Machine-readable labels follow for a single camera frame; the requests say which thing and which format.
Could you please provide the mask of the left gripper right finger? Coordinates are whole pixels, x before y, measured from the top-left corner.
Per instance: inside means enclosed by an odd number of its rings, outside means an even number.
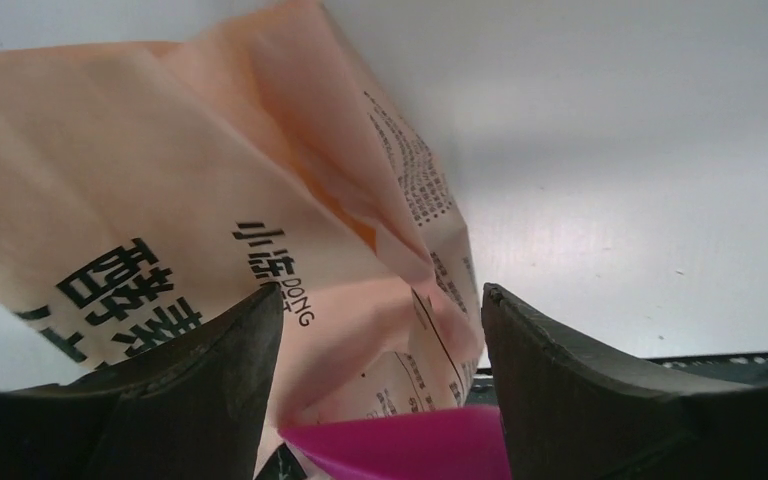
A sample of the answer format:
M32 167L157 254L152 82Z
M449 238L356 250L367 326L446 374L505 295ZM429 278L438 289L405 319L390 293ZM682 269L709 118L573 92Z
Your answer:
M768 382L664 368L496 284L481 320L516 479L768 479Z

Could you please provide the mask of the cat litter bag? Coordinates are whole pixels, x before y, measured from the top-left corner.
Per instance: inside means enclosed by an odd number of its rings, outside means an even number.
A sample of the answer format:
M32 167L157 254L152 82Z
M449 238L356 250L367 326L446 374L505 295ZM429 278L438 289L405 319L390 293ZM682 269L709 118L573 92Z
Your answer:
M440 160L318 1L181 43L0 52L0 304L88 368L264 285L280 428L464 404L483 347Z

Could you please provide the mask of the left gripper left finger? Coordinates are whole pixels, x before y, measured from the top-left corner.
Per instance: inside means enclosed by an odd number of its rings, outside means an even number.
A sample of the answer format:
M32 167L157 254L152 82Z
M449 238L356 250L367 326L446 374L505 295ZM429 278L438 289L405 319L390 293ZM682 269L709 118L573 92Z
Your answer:
M69 385L0 392L0 479L251 479L283 329L266 286Z

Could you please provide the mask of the magenta plastic scoop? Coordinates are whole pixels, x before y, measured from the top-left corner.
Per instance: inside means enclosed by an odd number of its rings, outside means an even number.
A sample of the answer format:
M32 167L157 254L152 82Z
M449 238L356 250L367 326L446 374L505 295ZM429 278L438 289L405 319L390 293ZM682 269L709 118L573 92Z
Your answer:
M284 429L334 479L512 477L500 410L466 406Z

